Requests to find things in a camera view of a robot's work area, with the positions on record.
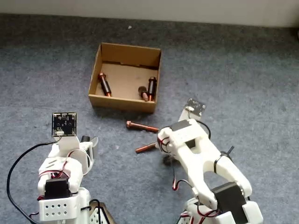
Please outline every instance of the black rubber part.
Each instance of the black rubber part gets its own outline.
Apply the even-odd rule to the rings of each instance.
[[[86,141],[90,141],[90,137],[87,135],[83,135],[81,138],[81,142],[86,142]]]
[[[155,77],[149,79],[148,94],[154,96],[156,93],[157,80]]]
[[[138,88],[139,96],[142,97],[142,94],[145,92],[147,93],[146,87],[145,86],[139,86]]]
[[[109,83],[106,81],[106,79],[104,77],[100,77],[100,82],[101,82],[101,86],[102,86],[102,90],[104,92],[105,95],[107,95],[107,93],[111,94],[111,89],[109,86]]]

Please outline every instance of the red wire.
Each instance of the red wire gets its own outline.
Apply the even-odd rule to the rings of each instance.
[[[214,210],[207,212],[205,215],[208,216],[210,214],[212,214],[213,212],[215,212]],[[204,220],[206,219],[206,217],[202,217],[200,222],[198,224],[203,224]]]
[[[206,217],[206,218],[213,218],[213,217],[218,216],[218,212],[217,212],[215,215],[211,215],[211,216],[202,214],[202,213],[200,212],[200,210],[199,210],[199,204],[197,205],[197,213],[198,213],[200,216],[202,216],[202,217]]]

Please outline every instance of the screw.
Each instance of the screw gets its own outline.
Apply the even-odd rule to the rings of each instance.
[[[148,144],[147,146],[143,146],[143,147],[140,147],[140,148],[136,149],[135,152],[136,153],[142,153],[144,151],[150,150],[150,149],[155,148],[155,147],[156,147],[156,143],[153,142],[153,143]]]
[[[130,129],[130,128],[141,129],[141,130],[146,130],[146,131],[153,132],[153,133],[159,132],[159,128],[133,123],[130,120],[127,121],[127,128],[128,129]]]

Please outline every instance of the black wire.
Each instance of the black wire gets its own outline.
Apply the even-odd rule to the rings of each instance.
[[[196,120],[196,121],[207,128],[207,130],[209,132],[209,139],[211,139],[211,130],[210,130],[209,126],[200,120]]]
[[[173,164],[172,164],[172,158],[171,158],[170,155],[169,155],[169,157],[170,157],[170,163],[171,163],[172,172],[173,172],[173,181],[172,181],[172,182],[174,182],[174,181],[176,180],[176,174],[175,174],[174,166],[173,166]],[[177,186],[178,186],[178,184],[179,184],[180,182],[185,182],[186,184],[188,184],[188,185],[190,186],[190,188],[192,188],[192,185],[191,185],[187,180],[179,180],[179,181],[177,181],[177,182],[175,183],[175,188],[177,188]]]
[[[101,215],[100,215],[100,209],[101,209],[101,207],[100,207],[100,202],[99,202],[98,199],[92,199],[92,200],[89,202],[89,204],[92,203],[92,202],[97,202],[97,203],[98,203],[99,224],[101,224]]]
[[[83,210],[85,210],[85,209],[89,209],[89,210],[91,210],[92,208],[91,208],[91,206],[86,206],[86,207],[81,208],[81,211],[83,211]]]
[[[58,142],[59,140],[61,140],[61,137],[57,140],[57,141],[53,141],[53,142],[47,142],[47,143],[40,143],[40,144],[37,144],[33,147],[31,147],[30,149],[28,149],[26,152],[24,152],[22,155],[19,156],[19,158],[13,163],[13,165],[11,166],[9,172],[8,172],[8,175],[7,175],[7,182],[6,182],[6,193],[7,193],[7,196],[11,202],[11,204],[13,204],[13,206],[19,210],[19,212],[26,218],[28,219],[32,224],[40,224],[39,222],[33,220],[29,215],[27,215],[27,213],[21,209],[21,207],[19,205],[17,205],[17,203],[13,200],[13,198],[11,197],[11,194],[10,194],[10,177],[11,177],[11,173],[13,172],[15,166],[17,165],[17,163],[29,152],[31,152],[33,149],[37,148],[37,147],[40,147],[40,146],[46,146],[46,145],[51,145],[51,144],[54,144],[56,142]]]
[[[31,218],[32,216],[36,216],[36,215],[38,215],[38,214],[39,214],[39,212],[31,213],[31,214],[29,215],[29,217]]]
[[[205,215],[205,214],[202,214],[201,212],[200,212],[200,210],[199,210],[199,200],[198,200],[198,203],[197,203],[197,213],[200,215],[200,216],[202,216],[202,217],[205,217],[205,218],[213,218],[213,217],[216,217],[216,216],[219,216],[219,211],[218,210],[213,210],[213,212],[217,212],[215,215]]]

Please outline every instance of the gray carpet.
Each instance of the gray carpet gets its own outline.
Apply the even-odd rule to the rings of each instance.
[[[54,16],[0,16],[0,222],[26,223],[5,191],[9,167],[29,147],[51,140],[51,113],[77,112],[78,135],[99,136],[93,169],[82,182],[120,224],[173,224],[192,195],[171,190],[171,168],[158,151],[135,154],[155,140],[125,120],[166,126],[189,97],[206,102],[202,121],[220,150],[253,187],[266,224],[299,223],[299,42],[288,29]],[[152,115],[93,109],[87,97],[100,42],[163,51],[159,102]],[[12,195],[37,211],[37,169],[50,147],[25,157]],[[185,178],[176,167],[178,178]],[[221,178],[206,175],[214,187]]]

